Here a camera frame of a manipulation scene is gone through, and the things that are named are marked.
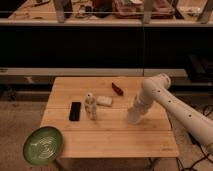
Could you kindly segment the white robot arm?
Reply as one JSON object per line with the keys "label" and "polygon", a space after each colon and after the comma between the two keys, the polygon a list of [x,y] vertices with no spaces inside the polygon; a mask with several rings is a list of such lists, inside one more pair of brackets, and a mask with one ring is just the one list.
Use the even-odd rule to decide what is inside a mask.
{"label": "white robot arm", "polygon": [[138,123],[156,101],[213,155],[213,121],[172,95],[168,91],[170,86],[171,79],[166,74],[145,78],[133,105],[128,109],[128,122]]}

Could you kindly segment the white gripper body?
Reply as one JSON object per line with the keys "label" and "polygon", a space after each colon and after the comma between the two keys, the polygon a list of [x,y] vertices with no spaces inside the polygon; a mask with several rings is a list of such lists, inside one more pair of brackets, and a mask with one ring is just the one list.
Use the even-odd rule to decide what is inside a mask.
{"label": "white gripper body", "polygon": [[127,120],[131,124],[137,124],[142,115],[146,113],[147,109],[144,105],[133,105],[128,109]]}

